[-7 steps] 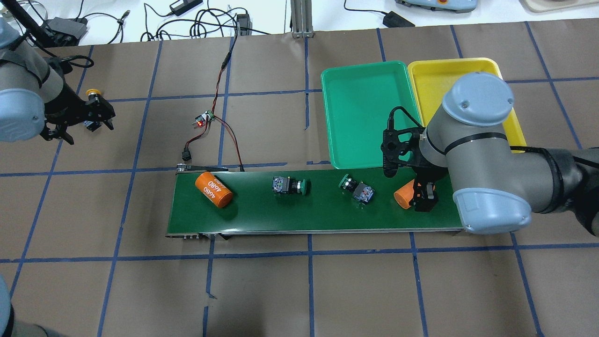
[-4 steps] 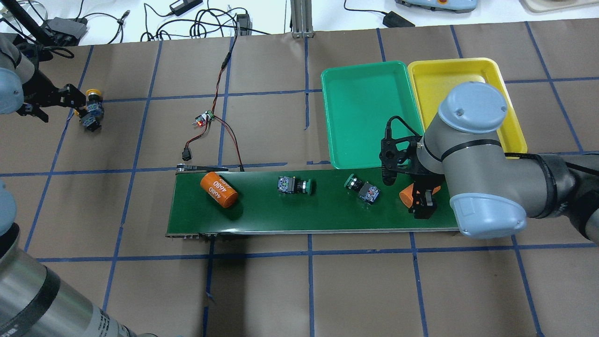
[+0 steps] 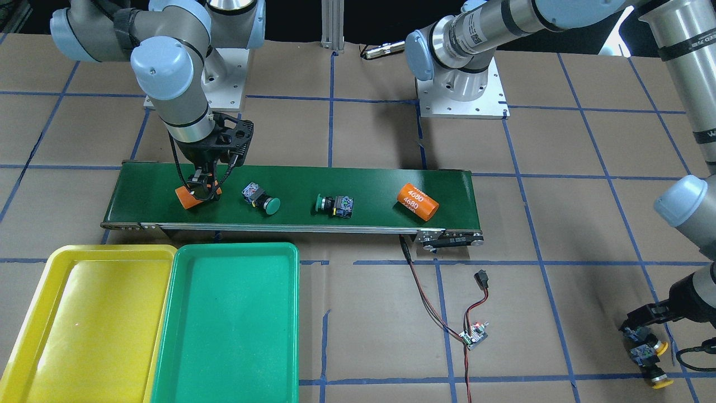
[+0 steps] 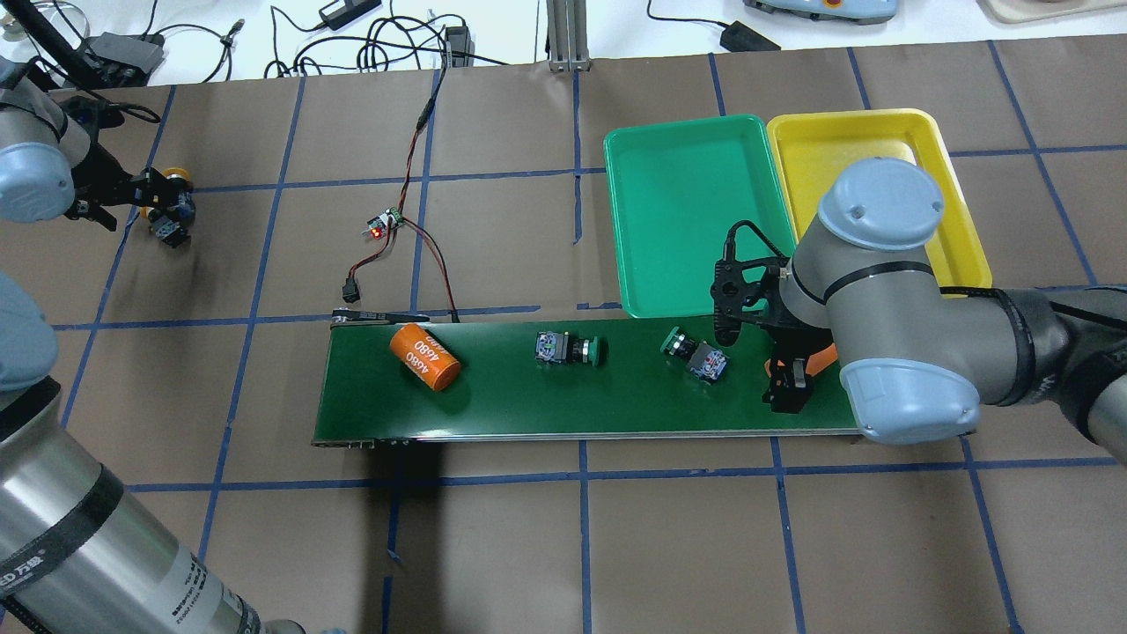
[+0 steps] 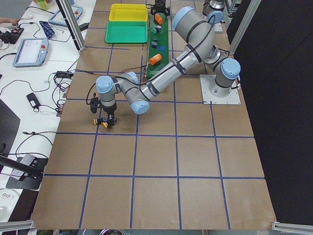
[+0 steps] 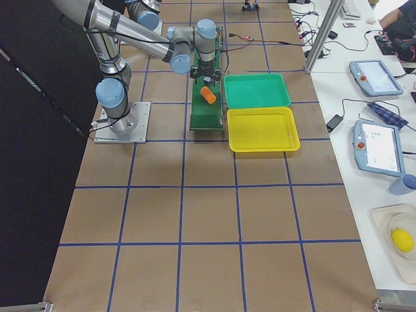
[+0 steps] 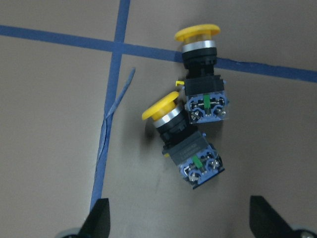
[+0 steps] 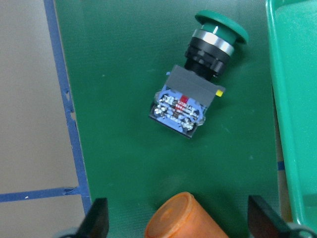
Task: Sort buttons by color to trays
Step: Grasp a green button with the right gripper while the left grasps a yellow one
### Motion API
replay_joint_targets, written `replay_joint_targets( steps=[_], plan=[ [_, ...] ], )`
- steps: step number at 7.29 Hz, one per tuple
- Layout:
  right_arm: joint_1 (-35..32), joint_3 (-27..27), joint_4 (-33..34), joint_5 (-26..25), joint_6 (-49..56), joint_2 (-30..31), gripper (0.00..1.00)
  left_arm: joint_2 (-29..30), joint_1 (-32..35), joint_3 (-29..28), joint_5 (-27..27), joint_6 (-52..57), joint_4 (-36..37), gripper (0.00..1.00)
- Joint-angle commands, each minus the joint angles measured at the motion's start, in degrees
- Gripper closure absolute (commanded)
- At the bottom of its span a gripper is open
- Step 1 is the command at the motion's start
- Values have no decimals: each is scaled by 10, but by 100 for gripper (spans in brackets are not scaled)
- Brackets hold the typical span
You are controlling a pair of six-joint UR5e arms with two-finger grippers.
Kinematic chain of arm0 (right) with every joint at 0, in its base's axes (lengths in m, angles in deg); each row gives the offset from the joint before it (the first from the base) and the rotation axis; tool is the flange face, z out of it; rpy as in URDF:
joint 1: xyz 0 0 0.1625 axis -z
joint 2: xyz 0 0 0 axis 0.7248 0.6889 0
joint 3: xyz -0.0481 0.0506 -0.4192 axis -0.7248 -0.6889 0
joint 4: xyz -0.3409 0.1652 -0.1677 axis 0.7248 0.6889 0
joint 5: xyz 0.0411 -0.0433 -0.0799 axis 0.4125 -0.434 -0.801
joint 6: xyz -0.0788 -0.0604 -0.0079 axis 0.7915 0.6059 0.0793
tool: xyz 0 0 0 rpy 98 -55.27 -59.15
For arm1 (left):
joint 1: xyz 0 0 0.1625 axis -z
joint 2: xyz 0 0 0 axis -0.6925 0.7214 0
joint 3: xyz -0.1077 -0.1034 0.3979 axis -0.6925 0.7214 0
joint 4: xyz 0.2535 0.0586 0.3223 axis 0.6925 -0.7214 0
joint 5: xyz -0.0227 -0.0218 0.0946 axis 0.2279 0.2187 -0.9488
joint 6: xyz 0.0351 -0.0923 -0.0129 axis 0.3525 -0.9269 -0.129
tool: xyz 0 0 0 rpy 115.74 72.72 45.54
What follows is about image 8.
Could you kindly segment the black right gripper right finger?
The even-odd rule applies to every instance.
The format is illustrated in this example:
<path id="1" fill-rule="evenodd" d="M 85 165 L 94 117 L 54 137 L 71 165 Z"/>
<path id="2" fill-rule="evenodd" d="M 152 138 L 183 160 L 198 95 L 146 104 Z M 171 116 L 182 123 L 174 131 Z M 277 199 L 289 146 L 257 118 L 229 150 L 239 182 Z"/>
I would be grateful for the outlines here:
<path id="1" fill-rule="evenodd" d="M 248 197 L 248 228 L 254 238 L 293 238 L 292 230 L 259 195 Z"/>

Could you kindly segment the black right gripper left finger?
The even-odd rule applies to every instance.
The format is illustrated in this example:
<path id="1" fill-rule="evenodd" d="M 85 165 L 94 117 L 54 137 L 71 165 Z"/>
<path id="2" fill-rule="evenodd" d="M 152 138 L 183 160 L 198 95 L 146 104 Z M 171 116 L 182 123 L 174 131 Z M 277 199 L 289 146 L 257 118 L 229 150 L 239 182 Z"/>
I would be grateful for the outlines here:
<path id="1" fill-rule="evenodd" d="M 97 198 L 76 232 L 77 238 L 106 238 L 109 232 L 107 198 Z"/>

